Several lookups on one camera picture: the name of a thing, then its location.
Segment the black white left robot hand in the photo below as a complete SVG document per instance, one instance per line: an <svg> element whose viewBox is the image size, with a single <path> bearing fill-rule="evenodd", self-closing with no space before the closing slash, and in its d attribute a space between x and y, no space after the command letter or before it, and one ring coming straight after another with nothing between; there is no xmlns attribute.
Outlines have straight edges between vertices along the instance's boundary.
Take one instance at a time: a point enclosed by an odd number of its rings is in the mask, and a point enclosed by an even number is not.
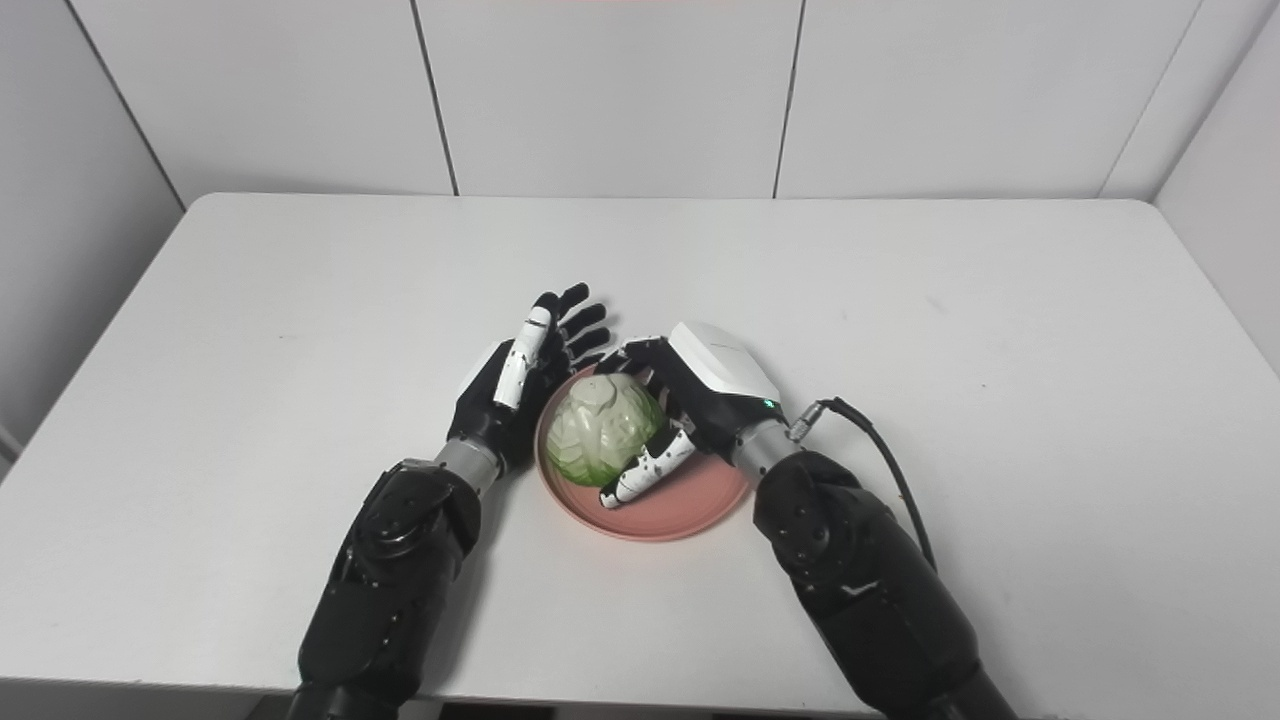
<svg viewBox="0 0 1280 720"><path fill-rule="evenodd" d="M599 361L611 342L605 305L593 302L590 293L580 282L539 296L516 336L499 342L468 379L447 439L483 446L498 459L502 475L525 465L552 396Z"/></svg>

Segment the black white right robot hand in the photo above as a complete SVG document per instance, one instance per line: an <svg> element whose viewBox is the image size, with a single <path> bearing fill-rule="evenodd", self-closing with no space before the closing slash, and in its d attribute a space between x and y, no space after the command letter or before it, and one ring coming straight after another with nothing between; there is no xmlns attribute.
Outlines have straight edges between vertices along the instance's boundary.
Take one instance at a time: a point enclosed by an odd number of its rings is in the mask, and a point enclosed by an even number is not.
<svg viewBox="0 0 1280 720"><path fill-rule="evenodd" d="M635 375L662 411L655 434L600 491L605 509L654 489L696 454L721 457L756 488L781 459L797 452L786 436L780 391L740 340L719 327L681 322L668 334L623 340L591 372Z"/></svg>

